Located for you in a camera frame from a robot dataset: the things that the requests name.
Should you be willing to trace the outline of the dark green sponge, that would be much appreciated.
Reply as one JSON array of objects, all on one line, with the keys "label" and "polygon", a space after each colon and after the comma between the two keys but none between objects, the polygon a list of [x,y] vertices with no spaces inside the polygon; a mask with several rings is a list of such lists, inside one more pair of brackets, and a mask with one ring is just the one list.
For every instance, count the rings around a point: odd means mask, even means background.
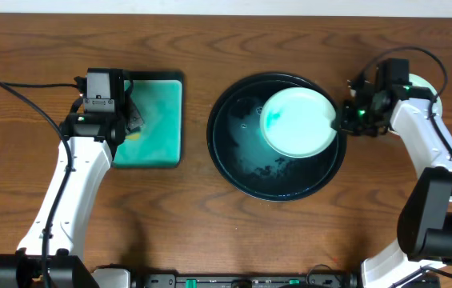
[{"label": "dark green sponge", "polygon": [[141,137],[140,130],[132,130],[126,134],[125,140],[137,141],[140,139],[140,137]]}]

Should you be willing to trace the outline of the mint green plate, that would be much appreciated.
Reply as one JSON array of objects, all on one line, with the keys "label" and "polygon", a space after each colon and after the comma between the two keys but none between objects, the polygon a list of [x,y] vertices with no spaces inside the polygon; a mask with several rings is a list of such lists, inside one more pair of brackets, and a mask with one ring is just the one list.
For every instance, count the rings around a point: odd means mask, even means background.
[{"label": "mint green plate", "polygon": [[[433,95],[436,95],[437,93],[436,89],[427,80],[416,74],[409,74],[409,81],[411,82],[412,86],[428,88]],[[436,103],[433,104],[433,112],[436,113],[439,117],[442,116],[443,108],[442,100],[440,98],[438,98]]]},{"label": "mint green plate", "polygon": [[271,96],[262,107],[261,134],[275,151],[290,158],[323,152],[336,138],[336,109],[316,90],[292,87]]}]

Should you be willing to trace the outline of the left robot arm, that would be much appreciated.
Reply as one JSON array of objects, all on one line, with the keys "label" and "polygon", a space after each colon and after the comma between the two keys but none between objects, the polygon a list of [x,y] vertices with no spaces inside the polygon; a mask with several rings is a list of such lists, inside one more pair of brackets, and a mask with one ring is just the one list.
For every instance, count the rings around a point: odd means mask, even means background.
[{"label": "left robot arm", "polygon": [[12,254],[0,254],[0,287],[96,287],[82,261],[98,188],[117,148],[141,125],[122,69],[90,68],[72,85],[80,92],[65,120],[48,123],[60,139],[58,162],[42,206]]}]

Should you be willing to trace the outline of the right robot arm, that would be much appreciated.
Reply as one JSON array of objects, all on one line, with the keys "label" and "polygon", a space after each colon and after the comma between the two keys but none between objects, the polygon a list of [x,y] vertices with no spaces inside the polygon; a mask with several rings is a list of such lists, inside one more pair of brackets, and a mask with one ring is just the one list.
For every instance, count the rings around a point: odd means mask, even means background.
[{"label": "right robot arm", "polygon": [[452,266],[452,135],[442,120],[441,93],[406,74],[349,84],[341,128],[355,136],[388,131],[403,141],[417,182],[398,218],[397,238],[361,265],[360,287],[404,287]]}]

